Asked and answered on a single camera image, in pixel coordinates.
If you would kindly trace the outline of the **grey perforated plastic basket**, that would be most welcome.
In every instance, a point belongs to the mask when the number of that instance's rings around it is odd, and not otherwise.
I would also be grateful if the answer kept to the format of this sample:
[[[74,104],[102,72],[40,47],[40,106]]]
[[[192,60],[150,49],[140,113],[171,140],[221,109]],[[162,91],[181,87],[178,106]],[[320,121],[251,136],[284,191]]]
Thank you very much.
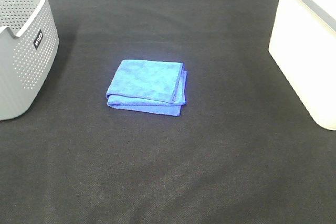
[[[1,120],[29,109],[58,46],[49,0],[1,0]]]

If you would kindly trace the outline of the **white storage box grey rim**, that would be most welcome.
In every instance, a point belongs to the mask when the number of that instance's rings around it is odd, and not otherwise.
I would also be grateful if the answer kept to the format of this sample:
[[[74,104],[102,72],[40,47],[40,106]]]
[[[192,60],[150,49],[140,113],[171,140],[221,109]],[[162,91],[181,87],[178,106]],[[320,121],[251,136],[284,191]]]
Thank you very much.
[[[311,115],[335,130],[335,0],[279,0],[268,51]]]

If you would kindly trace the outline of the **black fabric table cover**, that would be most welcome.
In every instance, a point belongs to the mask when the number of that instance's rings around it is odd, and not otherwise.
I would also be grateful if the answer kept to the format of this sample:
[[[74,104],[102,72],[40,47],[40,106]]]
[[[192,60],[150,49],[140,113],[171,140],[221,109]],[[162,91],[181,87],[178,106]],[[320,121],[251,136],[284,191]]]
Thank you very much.
[[[335,223],[335,132],[268,52],[278,0],[49,0],[60,39],[1,122],[1,223]],[[106,105],[124,59],[182,62],[181,115]]]

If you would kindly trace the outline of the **blue microfiber towel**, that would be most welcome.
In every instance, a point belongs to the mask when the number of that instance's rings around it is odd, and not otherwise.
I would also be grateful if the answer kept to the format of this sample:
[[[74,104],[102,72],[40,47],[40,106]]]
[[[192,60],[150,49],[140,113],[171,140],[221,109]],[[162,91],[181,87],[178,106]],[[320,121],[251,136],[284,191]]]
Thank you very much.
[[[123,60],[106,92],[107,105],[179,116],[186,104],[187,71],[180,62]]]

